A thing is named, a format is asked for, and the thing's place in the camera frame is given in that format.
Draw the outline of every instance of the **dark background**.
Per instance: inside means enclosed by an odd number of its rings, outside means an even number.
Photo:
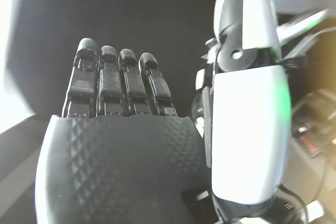
[[[60,114],[81,38],[157,58],[180,116],[190,113],[215,0],[23,0],[8,66],[37,116]]]

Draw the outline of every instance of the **white panel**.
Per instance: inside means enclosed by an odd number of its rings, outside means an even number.
[[[273,195],[287,160],[290,120],[282,67],[215,76],[212,189],[218,198],[253,205]]]

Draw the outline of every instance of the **black robotic finger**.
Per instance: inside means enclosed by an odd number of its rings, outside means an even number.
[[[122,91],[128,102],[128,115],[151,114],[146,91],[138,69],[138,59],[132,50],[121,50],[119,69],[123,84]]]
[[[121,116],[124,113],[117,51],[103,46],[99,61],[97,115]]]
[[[89,38],[82,39],[73,63],[63,117],[96,116],[97,75],[97,43]]]
[[[148,96],[152,97],[152,99],[149,99],[150,106],[155,114],[177,116],[172,103],[172,95],[155,57],[148,52],[143,53],[139,68]]]

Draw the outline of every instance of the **robotic hand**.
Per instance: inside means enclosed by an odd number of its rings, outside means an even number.
[[[216,38],[196,78],[203,139],[177,116],[153,55],[98,53],[83,39],[38,161],[38,223],[297,221],[292,204],[274,196],[291,118],[280,46],[307,30],[307,19],[278,27],[271,0],[216,1]]]

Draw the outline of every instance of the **white plastic casing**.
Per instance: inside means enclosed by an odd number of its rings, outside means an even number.
[[[272,197],[290,140],[291,107],[281,66],[215,76],[212,190],[245,205]]]

